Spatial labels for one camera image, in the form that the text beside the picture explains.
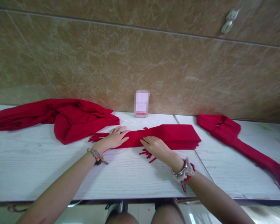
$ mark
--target leg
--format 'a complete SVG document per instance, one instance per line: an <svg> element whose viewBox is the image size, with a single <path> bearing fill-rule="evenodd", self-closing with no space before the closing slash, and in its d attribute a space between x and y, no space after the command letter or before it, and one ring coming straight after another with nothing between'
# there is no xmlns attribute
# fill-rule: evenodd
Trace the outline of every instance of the leg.
<svg viewBox="0 0 280 224"><path fill-rule="evenodd" d="M155 209L152 224L185 224L183 214L173 198L156 202Z"/></svg>
<svg viewBox="0 0 280 224"><path fill-rule="evenodd" d="M106 224L139 224L138 221L129 213L119 213L108 218Z"/></svg>

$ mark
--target white plastic hook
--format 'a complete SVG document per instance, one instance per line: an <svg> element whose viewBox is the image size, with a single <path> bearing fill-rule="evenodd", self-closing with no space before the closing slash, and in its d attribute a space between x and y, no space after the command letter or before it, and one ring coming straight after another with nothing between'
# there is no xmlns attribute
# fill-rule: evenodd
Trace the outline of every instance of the white plastic hook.
<svg viewBox="0 0 280 224"><path fill-rule="evenodd" d="M235 10L230 10L230 12L228 13L227 17L226 17L226 23L224 24L224 26L221 29L221 33L226 34L228 33L228 31L232 28L233 26L233 21L236 19L237 14L239 13L239 10L235 11Z"/></svg>

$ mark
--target bracelet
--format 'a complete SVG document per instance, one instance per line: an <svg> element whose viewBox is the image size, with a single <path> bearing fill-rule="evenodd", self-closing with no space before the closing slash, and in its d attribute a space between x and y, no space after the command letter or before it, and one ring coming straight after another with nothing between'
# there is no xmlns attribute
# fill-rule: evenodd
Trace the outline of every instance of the bracelet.
<svg viewBox="0 0 280 224"><path fill-rule="evenodd" d="M101 165L101 163L108 165L108 162L104 160L104 157L101 154L99 154L95 149L88 148L87 152L90 152L93 155L93 157L96 159L96 163L94 165L98 166Z"/></svg>
<svg viewBox="0 0 280 224"><path fill-rule="evenodd" d="M184 167L179 173L175 173L173 170L171 170L173 179L175 179L177 182L187 180L195 175L194 173L195 166L189 162L189 158L187 157L183 161L184 161Z"/></svg>

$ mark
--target crumpled red scarf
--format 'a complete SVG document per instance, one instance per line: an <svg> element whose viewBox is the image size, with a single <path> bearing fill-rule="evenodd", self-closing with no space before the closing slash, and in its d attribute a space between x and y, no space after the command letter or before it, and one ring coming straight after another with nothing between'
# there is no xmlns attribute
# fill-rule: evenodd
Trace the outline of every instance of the crumpled red scarf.
<svg viewBox="0 0 280 224"><path fill-rule="evenodd" d="M260 168L276 177L275 183L280 188L280 164L238 139L240 125L222 115L197 115L197 124L224 144L233 147L239 153L252 160Z"/></svg>
<svg viewBox="0 0 280 224"><path fill-rule="evenodd" d="M101 137L106 137L109 133L95 133L89 142L96 142ZM144 128L144 130L130 131L125 135L129 139L117 148L128 147L141 147L143 146L140 139L146 136L155 136L162 139L166 145L172 149L195 149L201 139L197 135L192 125L189 124L161 124L160 126L153 128ZM140 154L146 154L149 159L152 155L146 149Z"/></svg>
<svg viewBox="0 0 280 224"><path fill-rule="evenodd" d="M68 144L108 125L119 125L113 110L79 99L47 99L0 111L0 131L14 131L38 123L55 124L56 138Z"/></svg>

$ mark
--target forearm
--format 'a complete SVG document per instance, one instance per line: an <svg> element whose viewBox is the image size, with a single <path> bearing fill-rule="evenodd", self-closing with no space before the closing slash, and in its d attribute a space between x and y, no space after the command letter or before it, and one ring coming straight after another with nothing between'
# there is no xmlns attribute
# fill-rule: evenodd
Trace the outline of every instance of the forearm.
<svg viewBox="0 0 280 224"><path fill-rule="evenodd" d="M82 156L39 196L17 223L54 223L72 201L95 161L90 153Z"/></svg>
<svg viewBox="0 0 280 224"><path fill-rule="evenodd" d="M166 161L176 173L179 173L184 165L184 161L175 153L170 154ZM223 224L254 223L231 197L198 171L195 171L195 175L186 183L210 213Z"/></svg>

